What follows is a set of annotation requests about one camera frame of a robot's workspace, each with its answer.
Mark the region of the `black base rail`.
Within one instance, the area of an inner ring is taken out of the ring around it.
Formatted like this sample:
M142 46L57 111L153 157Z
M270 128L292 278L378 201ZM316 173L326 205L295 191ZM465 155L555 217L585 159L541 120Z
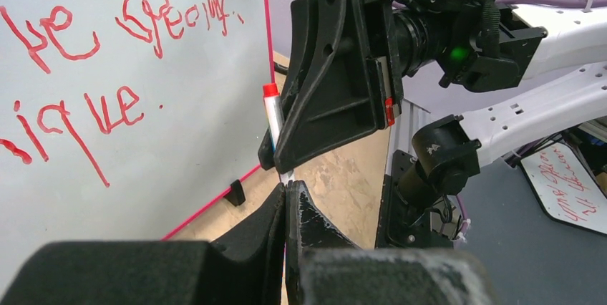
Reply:
M436 232L432 212L413 220L409 206L399 194L399 179L415 165L416 158L402 150L392 154L389 172L384 176L375 248L453 248L449 238Z

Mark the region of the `red whiteboard marker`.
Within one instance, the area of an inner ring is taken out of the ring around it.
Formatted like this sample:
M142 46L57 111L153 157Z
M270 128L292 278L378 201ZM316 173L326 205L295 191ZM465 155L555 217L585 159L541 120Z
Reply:
M284 124L281 98L276 83L263 85L263 101L269 123L272 153L275 156L278 139Z

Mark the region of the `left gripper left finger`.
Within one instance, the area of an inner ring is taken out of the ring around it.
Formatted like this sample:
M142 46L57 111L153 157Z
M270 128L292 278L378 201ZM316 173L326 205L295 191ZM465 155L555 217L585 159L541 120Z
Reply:
M285 188L214 241L62 241L36 251L3 304L279 304Z

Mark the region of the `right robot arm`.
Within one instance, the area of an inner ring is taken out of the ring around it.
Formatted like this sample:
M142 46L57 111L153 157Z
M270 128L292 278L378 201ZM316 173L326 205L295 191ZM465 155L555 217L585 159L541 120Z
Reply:
M606 60L606 0L295 0L284 125L258 150L286 173L394 123L402 80L438 63L441 87L475 93ZM424 211L514 147L606 113L606 82L574 72L497 107L420 129L398 185Z

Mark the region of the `black whiteboard easel stand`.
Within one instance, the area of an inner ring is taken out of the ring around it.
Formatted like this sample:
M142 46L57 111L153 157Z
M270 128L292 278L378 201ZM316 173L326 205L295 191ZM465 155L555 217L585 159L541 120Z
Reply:
M238 207L246 201L246 195L240 180L234 180L228 187L223 199L227 200L232 206Z

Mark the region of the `red-framed whiteboard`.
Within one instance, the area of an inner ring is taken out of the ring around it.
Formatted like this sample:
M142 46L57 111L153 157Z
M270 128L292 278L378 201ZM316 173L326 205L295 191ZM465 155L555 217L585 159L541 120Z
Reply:
M257 164L268 0L1 0L1 289L55 241L172 236Z

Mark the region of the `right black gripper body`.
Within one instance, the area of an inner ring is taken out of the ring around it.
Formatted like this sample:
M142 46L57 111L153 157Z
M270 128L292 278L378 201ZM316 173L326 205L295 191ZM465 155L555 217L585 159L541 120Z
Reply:
M378 125L393 125L400 115L402 85L392 0L363 0L369 51L366 65Z

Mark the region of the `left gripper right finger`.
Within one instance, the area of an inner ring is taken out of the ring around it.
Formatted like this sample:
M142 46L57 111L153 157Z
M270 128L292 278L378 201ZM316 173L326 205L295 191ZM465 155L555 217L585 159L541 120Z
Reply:
M286 194L290 304L497 304L484 266L448 248L362 249L316 207L305 182Z

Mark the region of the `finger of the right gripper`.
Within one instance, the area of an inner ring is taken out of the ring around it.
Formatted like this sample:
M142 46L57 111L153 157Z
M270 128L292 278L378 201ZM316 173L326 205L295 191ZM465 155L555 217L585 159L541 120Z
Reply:
M294 169L294 81L286 79L278 94L274 83L263 86L263 100L270 100L266 109L268 130L258 150L258 158L264 170L277 171Z
M365 0L295 0L273 153L279 172L387 126L364 17Z

